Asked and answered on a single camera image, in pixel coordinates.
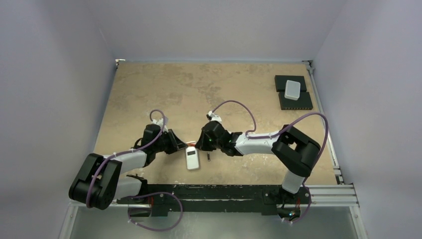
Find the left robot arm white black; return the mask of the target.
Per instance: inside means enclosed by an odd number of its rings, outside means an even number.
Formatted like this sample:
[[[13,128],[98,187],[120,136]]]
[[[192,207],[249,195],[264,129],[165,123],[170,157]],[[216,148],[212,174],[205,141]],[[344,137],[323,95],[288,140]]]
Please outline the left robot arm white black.
[[[137,175],[124,178],[121,175],[148,166],[157,153],[172,154],[187,146],[171,129],[148,124],[143,137],[130,150],[112,155],[90,153],[70,186],[69,198],[100,210],[127,197],[137,204],[144,203],[148,199],[147,180]]]

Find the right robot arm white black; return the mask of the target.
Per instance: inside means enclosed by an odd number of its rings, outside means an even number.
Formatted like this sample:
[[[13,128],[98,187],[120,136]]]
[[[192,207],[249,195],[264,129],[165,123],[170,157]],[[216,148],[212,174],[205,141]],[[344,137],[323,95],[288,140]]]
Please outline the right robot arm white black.
[[[275,155],[287,168],[279,190],[280,198],[287,203],[299,196],[299,189],[321,155],[319,143],[287,124],[280,133],[247,135],[245,132],[230,132],[213,120],[202,127],[195,148],[208,152],[219,149],[228,156]]]

